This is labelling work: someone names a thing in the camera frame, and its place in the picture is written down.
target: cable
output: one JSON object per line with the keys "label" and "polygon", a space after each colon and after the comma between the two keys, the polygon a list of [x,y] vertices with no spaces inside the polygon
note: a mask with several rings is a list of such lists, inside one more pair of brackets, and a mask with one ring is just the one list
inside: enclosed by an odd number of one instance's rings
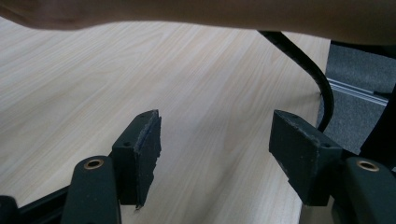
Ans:
{"label": "cable", "polygon": [[281,32],[259,31],[259,33],[300,65],[317,83],[324,105],[323,118],[318,126],[318,130],[324,132],[332,119],[332,112],[334,110],[334,98],[329,81],[320,68]]}

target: human arm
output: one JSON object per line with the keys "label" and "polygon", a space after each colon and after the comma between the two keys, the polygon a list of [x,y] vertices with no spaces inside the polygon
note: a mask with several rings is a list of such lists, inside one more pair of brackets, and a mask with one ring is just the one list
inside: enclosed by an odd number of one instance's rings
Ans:
{"label": "human arm", "polygon": [[0,15],[38,29],[181,21],[396,44],[395,0],[0,0]]}

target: wood grain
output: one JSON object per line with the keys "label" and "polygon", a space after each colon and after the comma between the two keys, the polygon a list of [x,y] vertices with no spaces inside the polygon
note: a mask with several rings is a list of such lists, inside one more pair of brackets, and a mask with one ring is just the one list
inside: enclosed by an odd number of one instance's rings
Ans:
{"label": "wood grain", "polygon": [[[324,69],[329,40],[288,34]],[[314,81],[255,31],[114,23],[36,31],[0,19],[0,194],[19,206],[70,183],[157,108],[163,152],[146,206],[124,223],[298,223],[268,152],[274,109],[315,123]]]}

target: black plastic part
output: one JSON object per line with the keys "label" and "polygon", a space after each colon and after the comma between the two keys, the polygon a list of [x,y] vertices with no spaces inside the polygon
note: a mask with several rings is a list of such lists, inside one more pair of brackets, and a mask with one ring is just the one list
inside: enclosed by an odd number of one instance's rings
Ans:
{"label": "black plastic part", "polygon": [[359,156],[396,170],[396,86],[381,118],[361,147]]}
{"label": "black plastic part", "polygon": [[324,105],[323,118],[318,126],[318,130],[324,132],[332,119],[332,113],[334,111],[334,99],[329,81],[314,61],[281,32],[259,31],[259,33],[300,65],[317,83]]}
{"label": "black plastic part", "polygon": [[0,196],[0,223],[18,223],[19,211],[15,199],[9,196]]}
{"label": "black plastic part", "polygon": [[61,223],[121,223],[113,162],[109,157],[91,157],[77,164]]}
{"label": "black plastic part", "polygon": [[360,224],[396,223],[396,180],[387,167],[349,158],[343,178]]}
{"label": "black plastic part", "polygon": [[161,118],[158,110],[138,115],[114,143],[111,158],[121,204],[146,202],[161,153]]}
{"label": "black plastic part", "polygon": [[68,187],[26,204],[20,208],[21,223],[59,223],[61,221]]}
{"label": "black plastic part", "polygon": [[327,205],[340,146],[300,117],[276,110],[269,150],[304,204]]}

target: gray carpet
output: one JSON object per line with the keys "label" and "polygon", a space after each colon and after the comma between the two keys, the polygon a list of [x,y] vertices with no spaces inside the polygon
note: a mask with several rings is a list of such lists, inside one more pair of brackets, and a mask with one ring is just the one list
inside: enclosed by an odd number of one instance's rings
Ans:
{"label": "gray carpet", "polygon": [[[392,92],[396,60],[331,45],[326,76],[367,91]],[[335,109],[325,134],[343,148],[359,153],[384,106],[334,91]],[[318,119],[323,113],[321,102]]]}

